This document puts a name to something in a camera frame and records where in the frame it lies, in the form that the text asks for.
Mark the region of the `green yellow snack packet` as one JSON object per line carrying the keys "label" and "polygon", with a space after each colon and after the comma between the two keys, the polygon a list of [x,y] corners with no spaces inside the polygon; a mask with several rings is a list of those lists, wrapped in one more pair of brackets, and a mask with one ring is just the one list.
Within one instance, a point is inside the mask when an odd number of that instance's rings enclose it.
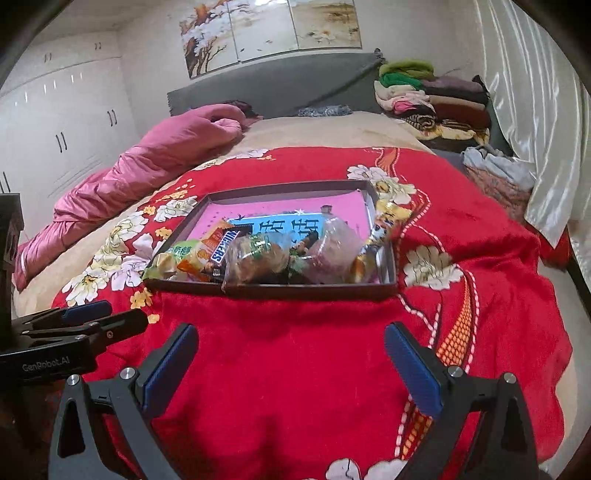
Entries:
{"label": "green yellow snack packet", "polygon": [[198,243],[198,240],[183,240],[158,253],[144,270],[142,279],[168,280],[197,276],[198,271],[184,259]]}

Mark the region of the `orange rice cake packet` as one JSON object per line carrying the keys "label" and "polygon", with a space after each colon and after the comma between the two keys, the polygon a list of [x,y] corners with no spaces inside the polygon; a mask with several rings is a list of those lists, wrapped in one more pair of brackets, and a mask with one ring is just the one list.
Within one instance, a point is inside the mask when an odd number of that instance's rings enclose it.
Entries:
{"label": "orange rice cake packet", "polygon": [[193,279],[202,282],[214,280],[214,271],[217,269],[212,268],[211,263],[209,263],[209,257],[211,257],[214,244],[221,238],[221,230],[232,226],[231,223],[225,220],[219,220],[202,237],[197,239],[199,243],[184,259],[185,262],[198,271],[198,275],[192,277]]}

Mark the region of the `snickers bar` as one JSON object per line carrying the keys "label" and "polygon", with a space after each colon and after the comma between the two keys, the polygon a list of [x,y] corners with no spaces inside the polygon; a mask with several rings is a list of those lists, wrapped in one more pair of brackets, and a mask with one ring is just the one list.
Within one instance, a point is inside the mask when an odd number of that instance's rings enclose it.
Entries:
{"label": "snickers bar", "polygon": [[221,270],[225,265],[225,256],[233,241],[245,235],[252,234],[252,226],[237,225],[221,230],[221,238],[214,244],[214,249],[209,257],[213,269]]}

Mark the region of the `green label rice cracker pack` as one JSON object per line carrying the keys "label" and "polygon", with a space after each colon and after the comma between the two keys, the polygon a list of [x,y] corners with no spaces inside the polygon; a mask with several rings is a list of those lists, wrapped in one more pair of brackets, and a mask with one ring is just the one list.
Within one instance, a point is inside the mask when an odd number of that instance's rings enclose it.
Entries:
{"label": "green label rice cracker pack", "polygon": [[252,233],[233,241],[225,256],[222,289],[256,283],[283,273],[290,263],[290,237]]}

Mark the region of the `black green pea snack pack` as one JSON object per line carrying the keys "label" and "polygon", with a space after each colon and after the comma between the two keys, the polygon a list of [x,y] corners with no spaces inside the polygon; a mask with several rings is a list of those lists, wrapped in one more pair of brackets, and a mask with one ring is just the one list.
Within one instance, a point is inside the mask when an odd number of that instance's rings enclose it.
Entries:
{"label": "black green pea snack pack", "polygon": [[287,281],[290,284],[308,284],[310,280],[304,275],[310,257],[311,246],[318,241],[318,231],[311,230],[303,239],[290,247],[290,265],[287,268]]}

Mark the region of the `yellow cow snack packet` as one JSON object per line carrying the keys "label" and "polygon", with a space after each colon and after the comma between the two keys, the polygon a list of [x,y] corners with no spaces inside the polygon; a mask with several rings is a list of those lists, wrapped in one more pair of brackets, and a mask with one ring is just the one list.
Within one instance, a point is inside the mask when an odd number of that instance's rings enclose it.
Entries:
{"label": "yellow cow snack packet", "polygon": [[398,238],[405,224],[412,218],[413,210],[401,207],[393,200],[379,200],[370,236],[353,260],[349,270],[349,282],[369,283],[378,272],[378,254]]}

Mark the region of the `clear pastry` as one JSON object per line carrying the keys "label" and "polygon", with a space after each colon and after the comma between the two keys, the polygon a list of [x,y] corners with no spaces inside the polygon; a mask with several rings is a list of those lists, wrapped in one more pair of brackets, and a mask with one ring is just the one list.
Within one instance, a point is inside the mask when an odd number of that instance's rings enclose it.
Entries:
{"label": "clear pastry", "polygon": [[304,257],[304,277],[315,284],[348,282],[353,260],[363,246],[363,239],[339,217],[325,221],[324,233]]}

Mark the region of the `pink quilt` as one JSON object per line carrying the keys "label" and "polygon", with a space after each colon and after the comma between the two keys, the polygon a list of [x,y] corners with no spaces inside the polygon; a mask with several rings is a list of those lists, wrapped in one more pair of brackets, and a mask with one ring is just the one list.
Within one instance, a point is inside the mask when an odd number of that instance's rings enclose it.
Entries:
{"label": "pink quilt", "polygon": [[18,247],[14,286],[23,291],[62,253],[132,204],[242,137],[247,118],[231,104],[213,104],[167,118],[116,163],[91,174],[53,206],[52,219]]}

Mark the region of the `white wardrobe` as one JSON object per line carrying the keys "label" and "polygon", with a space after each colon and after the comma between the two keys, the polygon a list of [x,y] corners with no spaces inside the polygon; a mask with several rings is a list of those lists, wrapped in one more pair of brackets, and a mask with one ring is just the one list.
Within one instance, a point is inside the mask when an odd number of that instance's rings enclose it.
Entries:
{"label": "white wardrobe", "polygon": [[63,194],[138,138],[115,33],[28,47],[1,89],[1,185],[20,196],[24,239],[51,221]]}

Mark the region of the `pink Chinese workbook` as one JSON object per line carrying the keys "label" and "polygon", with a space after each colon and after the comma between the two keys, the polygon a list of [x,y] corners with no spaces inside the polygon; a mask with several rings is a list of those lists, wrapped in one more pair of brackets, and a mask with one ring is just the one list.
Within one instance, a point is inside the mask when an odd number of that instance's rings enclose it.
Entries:
{"label": "pink Chinese workbook", "polygon": [[198,240],[211,231],[221,220],[232,225],[252,224],[252,232],[291,233],[293,241],[304,238],[308,232],[322,231],[324,211],[345,221],[365,239],[370,234],[370,214],[360,190],[342,194],[269,200],[249,203],[211,203],[195,222],[186,239]]}

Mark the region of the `dark shallow box tray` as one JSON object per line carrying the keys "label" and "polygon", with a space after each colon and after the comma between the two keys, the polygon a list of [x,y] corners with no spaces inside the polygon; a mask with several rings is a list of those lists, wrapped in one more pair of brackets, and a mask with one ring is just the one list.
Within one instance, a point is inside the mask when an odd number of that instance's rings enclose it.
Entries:
{"label": "dark shallow box tray", "polygon": [[363,283],[346,279],[372,233],[379,196],[367,180],[311,181],[207,194],[148,263],[152,290],[249,298],[381,300],[397,290],[394,254]]}

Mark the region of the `grey headboard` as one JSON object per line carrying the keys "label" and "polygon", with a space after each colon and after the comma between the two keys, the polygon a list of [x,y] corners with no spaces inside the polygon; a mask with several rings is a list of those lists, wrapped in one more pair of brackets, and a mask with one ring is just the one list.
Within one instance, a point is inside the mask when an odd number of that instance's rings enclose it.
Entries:
{"label": "grey headboard", "polygon": [[374,82],[382,63],[383,56],[374,52],[308,54],[242,66],[169,92],[169,114],[232,100],[266,118],[338,105],[379,113]]}

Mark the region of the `stack of folded clothes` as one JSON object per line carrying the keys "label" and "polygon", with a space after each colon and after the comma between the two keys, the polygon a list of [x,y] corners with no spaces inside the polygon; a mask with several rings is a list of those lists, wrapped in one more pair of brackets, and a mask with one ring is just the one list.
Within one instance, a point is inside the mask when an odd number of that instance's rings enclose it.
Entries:
{"label": "stack of folded clothes", "polygon": [[437,76],[424,60],[386,62],[374,91],[384,114],[432,148],[461,152],[490,139],[490,95],[478,78]]}

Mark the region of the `white satin curtain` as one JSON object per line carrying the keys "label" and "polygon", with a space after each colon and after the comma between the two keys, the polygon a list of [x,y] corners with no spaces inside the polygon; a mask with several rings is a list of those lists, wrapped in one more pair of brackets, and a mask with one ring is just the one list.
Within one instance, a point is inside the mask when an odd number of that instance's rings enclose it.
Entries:
{"label": "white satin curtain", "polygon": [[590,95],[551,35],[512,1],[478,1],[484,75],[505,138],[535,167],[525,219],[570,237],[590,278]]}

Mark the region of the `flower triptych wall painting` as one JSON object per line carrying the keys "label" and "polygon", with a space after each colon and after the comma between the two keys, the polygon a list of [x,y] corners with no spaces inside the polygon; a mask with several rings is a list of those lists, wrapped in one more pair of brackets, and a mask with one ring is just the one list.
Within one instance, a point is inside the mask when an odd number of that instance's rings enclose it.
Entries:
{"label": "flower triptych wall painting", "polygon": [[198,1],[179,28],[191,79],[283,53],[362,47],[353,1]]}

